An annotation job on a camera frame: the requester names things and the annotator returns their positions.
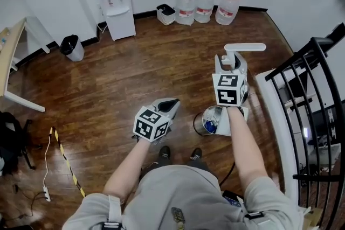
railing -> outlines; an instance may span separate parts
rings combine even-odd
[[[316,196],[313,198],[315,199],[315,207],[319,207],[319,201],[320,201],[320,183],[327,183],[327,191],[326,191],[326,197],[325,197],[325,203],[323,204],[323,211],[322,211],[322,216],[320,220],[320,227],[322,224],[324,224],[324,218],[325,218],[325,213],[326,211],[328,212],[328,207],[329,207],[329,195],[330,195],[330,187],[331,183],[337,182],[338,183],[338,188],[336,191],[335,199],[334,199],[334,204],[333,204],[333,209],[330,213],[330,217],[326,226],[326,230],[329,230],[332,226],[332,223],[334,222],[337,210],[339,208],[339,204],[342,198],[343,194],[343,189],[344,189],[344,179],[345,179],[345,156],[340,157],[340,173],[338,175],[333,175],[332,174],[332,157],[331,157],[331,133],[329,130],[329,124],[327,120],[327,115],[326,111],[324,108],[324,102],[322,100],[319,88],[316,84],[316,81],[312,75],[312,69],[314,69],[318,64],[321,65],[321,68],[325,74],[327,84],[329,86],[330,92],[332,94],[332,98],[334,101],[334,108],[336,111],[336,122],[335,122],[335,133],[336,137],[339,138],[340,140],[340,147],[341,147],[341,152],[345,152],[345,116],[344,116],[344,111],[343,111],[343,106],[342,102],[340,99],[339,91],[337,89],[337,85],[334,81],[334,78],[332,76],[332,73],[328,67],[327,61],[326,61],[326,56],[327,56],[327,51],[332,48],[335,44],[337,44],[343,37],[345,36],[345,25],[340,24],[334,31],[327,36],[327,38],[312,38],[309,43],[304,46],[301,50],[299,50],[297,53],[294,54],[291,58],[289,58],[287,61],[285,61],[282,65],[280,65],[277,69],[272,71],[269,75],[265,77],[266,81],[271,81],[273,82],[273,86],[275,90],[277,91],[280,103],[282,105],[282,108],[284,110],[289,132],[291,135],[292,139],[292,144],[294,148],[294,155],[295,155],[295,162],[296,162],[296,168],[297,168],[297,174],[293,175],[293,178],[298,180],[298,196],[299,200],[298,203],[299,205],[301,204],[301,185],[302,182],[306,183],[306,206],[304,207],[309,207],[311,199],[310,199],[310,192],[311,192],[311,183],[316,182]],[[296,71],[296,67],[301,67],[305,68],[308,76],[310,77],[311,84],[313,85],[316,93],[316,97],[318,99],[318,102],[321,107],[321,112],[322,112],[322,117],[324,124],[326,125],[327,129],[327,147],[328,147],[328,173],[327,175],[321,175],[320,174],[320,155],[319,155],[319,141],[317,137],[317,132],[316,132],[316,127],[315,127],[315,122],[313,119],[313,113],[311,106],[309,104],[309,101],[307,99],[307,93],[305,88],[302,85],[302,81],[300,79],[300,76],[298,75]],[[307,150],[307,141],[306,138],[303,135],[303,125],[302,125],[302,119],[299,113],[299,109],[297,106],[297,103],[295,101],[295,97],[293,95],[293,90],[286,79],[286,76],[284,74],[284,71],[291,69],[294,73],[294,76],[297,80],[297,84],[299,84],[300,87],[298,87],[298,91],[302,93],[304,102],[303,104],[305,105],[306,111],[307,111],[307,116],[309,120],[309,125],[310,125],[310,130],[312,133],[312,139],[313,139],[313,144],[316,152],[316,166],[317,166],[317,171],[316,175],[311,175],[310,172],[310,164],[309,164],[309,154]],[[289,118],[289,114],[286,110],[285,103],[283,102],[283,99],[279,93],[279,88],[275,80],[275,76],[281,76],[285,88],[288,92],[288,95],[290,99],[292,100],[294,112],[296,112],[296,117],[298,121],[299,128],[301,130],[302,134],[302,142],[303,142],[303,149],[304,149],[304,154],[306,157],[306,171],[301,173],[300,172],[300,161],[299,161],[299,155],[298,155],[298,149],[296,146],[296,141],[294,138],[294,132],[293,128],[291,125],[291,121]]]

striped warning tape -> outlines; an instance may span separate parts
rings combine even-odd
[[[80,186],[79,182],[77,181],[77,178],[76,178],[75,174],[74,174],[73,171],[72,171],[71,165],[70,165],[70,163],[68,162],[67,157],[65,156],[64,147],[63,147],[63,145],[61,144],[61,141],[60,141],[60,139],[59,139],[58,132],[56,131],[56,128],[55,128],[55,127],[51,127],[51,129],[50,129],[50,132],[49,132],[49,137],[50,137],[50,139],[52,138],[52,133],[54,133],[55,138],[56,138],[56,141],[58,141],[58,144],[59,144],[59,147],[60,147],[60,151],[61,151],[61,153],[62,153],[62,155],[63,155],[63,158],[64,158],[65,161],[66,161],[67,167],[68,167],[69,170],[71,171],[71,174],[72,174],[73,181],[74,181],[75,185],[77,186],[78,190],[81,192],[82,196],[85,197],[85,192],[83,191],[82,187]]]

small white bin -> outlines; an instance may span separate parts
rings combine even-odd
[[[84,48],[78,36],[74,34],[64,38],[60,52],[72,61],[81,61],[84,57]]]
[[[157,18],[164,25],[170,25],[175,21],[175,10],[167,4],[157,6]]]

blue object in bin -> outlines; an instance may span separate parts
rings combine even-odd
[[[210,133],[216,133],[217,128],[216,128],[216,126],[213,124],[212,121],[206,121],[206,123],[205,123],[204,126],[205,126],[205,129],[206,129],[208,132],[210,132]]]

shoe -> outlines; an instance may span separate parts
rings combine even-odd
[[[170,148],[168,146],[163,146],[158,154],[159,158],[170,159]]]
[[[203,155],[203,151],[201,150],[201,148],[196,148],[192,152],[192,154],[191,154],[191,156],[189,158],[191,160],[197,160],[197,159],[201,159],[202,155]]]

